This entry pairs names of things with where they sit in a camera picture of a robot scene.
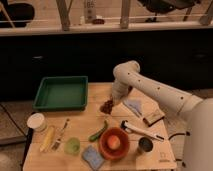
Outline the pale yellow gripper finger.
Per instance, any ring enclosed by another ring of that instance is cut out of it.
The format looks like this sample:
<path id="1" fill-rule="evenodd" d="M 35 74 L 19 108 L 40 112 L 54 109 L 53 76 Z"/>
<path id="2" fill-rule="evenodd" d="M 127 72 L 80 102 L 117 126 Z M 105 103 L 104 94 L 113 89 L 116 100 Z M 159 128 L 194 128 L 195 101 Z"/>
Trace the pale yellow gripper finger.
<path id="1" fill-rule="evenodd" d="M 116 99 L 116 98 L 111 97 L 111 100 L 112 100 L 113 107 L 117 106 L 121 103 L 120 99 Z"/>

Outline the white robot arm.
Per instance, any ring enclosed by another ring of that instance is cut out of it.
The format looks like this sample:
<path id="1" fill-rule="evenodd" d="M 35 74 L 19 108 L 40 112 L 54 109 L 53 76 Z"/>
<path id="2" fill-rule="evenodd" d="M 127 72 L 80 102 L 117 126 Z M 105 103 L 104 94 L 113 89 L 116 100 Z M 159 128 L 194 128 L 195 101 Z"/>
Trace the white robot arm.
<path id="1" fill-rule="evenodd" d="M 203 99 L 142 76 L 134 60 L 115 66 L 113 75 L 115 104 L 136 88 L 187 122 L 181 171 L 213 171 L 213 98 Z"/>

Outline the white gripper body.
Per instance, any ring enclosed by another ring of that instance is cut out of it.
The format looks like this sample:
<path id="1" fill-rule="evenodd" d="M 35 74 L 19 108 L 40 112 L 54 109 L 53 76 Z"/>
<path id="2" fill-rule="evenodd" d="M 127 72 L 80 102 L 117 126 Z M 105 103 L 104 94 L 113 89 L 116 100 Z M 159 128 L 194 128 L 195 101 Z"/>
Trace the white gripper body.
<path id="1" fill-rule="evenodd" d="M 112 98 L 114 100 L 121 100 L 122 98 L 125 98 L 129 94 L 129 86 L 115 80 L 112 85 Z"/>

